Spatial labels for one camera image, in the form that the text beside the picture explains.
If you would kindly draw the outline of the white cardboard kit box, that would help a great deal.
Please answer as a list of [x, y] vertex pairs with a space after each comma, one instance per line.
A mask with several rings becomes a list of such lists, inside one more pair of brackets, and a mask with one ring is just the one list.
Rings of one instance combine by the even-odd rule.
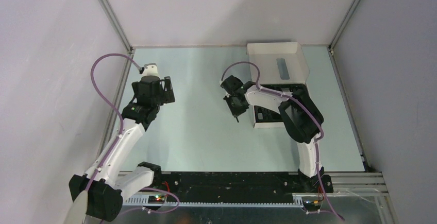
[[[258, 68], [251, 69], [252, 81], [262, 84], [305, 84], [309, 77], [309, 67], [301, 45], [297, 42], [250, 43], [247, 45], [249, 61]], [[266, 87], [250, 87], [245, 97], [253, 106], [260, 106], [276, 113], [278, 107], [292, 93], [275, 91]], [[255, 128], [283, 128], [284, 123], [256, 123]]]

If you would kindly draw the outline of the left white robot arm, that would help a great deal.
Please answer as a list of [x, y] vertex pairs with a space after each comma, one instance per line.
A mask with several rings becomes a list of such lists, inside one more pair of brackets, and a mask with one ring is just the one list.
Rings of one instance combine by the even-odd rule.
[[161, 167], [139, 163], [136, 169], [119, 177], [120, 169], [130, 151], [155, 120], [161, 106], [175, 101], [169, 76], [143, 76], [132, 83], [133, 98], [119, 114], [118, 133], [94, 164], [82, 176], [74, 175], [69, 188], [73, 204], [65, 223], [82, 223], [89, 215], [103, 221], [113, 221], [126, 199], [143, 188], [161, 189]]

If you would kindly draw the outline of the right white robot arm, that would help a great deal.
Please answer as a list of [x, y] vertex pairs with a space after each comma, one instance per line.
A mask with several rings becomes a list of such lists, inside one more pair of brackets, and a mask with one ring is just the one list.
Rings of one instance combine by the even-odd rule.
[[306, 88], [282, 92], [257, 86], [254, 82], [243, 83], [231, 75], [220, 82], [225, 90], [224, 101], [234, 118], [249, 109], [261, 107], [280, 115], [284, 127], [297, 143], [299, 152], [300, 187], [306, 192], [315, 191], [321, 184], [317, 173], [322, 169], [315, 149], [316, 138], [321, 137], [324, 118], [310, 98]]

